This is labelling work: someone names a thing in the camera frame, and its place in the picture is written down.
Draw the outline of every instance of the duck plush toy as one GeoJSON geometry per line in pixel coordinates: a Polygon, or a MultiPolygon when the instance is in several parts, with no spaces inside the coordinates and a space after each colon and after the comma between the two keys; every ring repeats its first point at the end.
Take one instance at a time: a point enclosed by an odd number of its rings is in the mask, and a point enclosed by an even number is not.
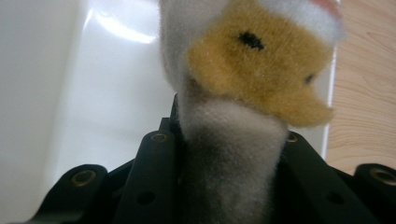
{"type": "Polygon", "coordinates": [[[343,34],[332,0],[161,0],[188,144],[182,223],[265,223],[288,125],[328,122],[312,83],[343,34]]]}

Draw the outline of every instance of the wooden table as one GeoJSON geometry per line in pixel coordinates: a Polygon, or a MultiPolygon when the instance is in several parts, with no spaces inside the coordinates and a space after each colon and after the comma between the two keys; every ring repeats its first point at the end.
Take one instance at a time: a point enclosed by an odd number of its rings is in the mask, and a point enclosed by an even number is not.
{"type": "Polygon", "coordinates": [[[342,0],[327,162],[353,174],[362,163],[396,168],[396,1],[342,0]]]}

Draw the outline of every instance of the stuffed animal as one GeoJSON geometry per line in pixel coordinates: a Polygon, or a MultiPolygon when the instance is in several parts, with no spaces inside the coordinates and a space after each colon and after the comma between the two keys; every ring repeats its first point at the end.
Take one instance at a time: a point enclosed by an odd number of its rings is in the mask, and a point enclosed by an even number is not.
{"type": "Polygon", "coordinates": [[[332,0],[161,0],[188,144],[181,223],[265,223],[288,124],[328,122],[312,83],[343,34],[332,0]]]}

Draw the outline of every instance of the plush toy head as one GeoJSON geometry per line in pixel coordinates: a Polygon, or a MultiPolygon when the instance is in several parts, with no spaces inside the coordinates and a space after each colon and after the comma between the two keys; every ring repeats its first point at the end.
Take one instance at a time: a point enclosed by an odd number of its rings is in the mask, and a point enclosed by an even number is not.
{"type": "Polygon", "coordinates": [[[332,110],[312,82],[341,36],[329,0],[232,0],[187,51],[192,78],[293,126],[325,123],[332,110]]]}

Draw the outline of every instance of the white plastic container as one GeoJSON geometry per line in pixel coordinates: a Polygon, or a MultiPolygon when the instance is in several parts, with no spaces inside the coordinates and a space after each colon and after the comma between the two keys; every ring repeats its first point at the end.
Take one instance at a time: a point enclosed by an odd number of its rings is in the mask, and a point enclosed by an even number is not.
{"type": "MultiPolygon", "coordinates": [[[[0,223],[29,219],[75,166],[133,159],[169,116],[157,1],[0,1],[0,223]]],[[[297,132],[324,157],[327,127],[297,132]]]]}

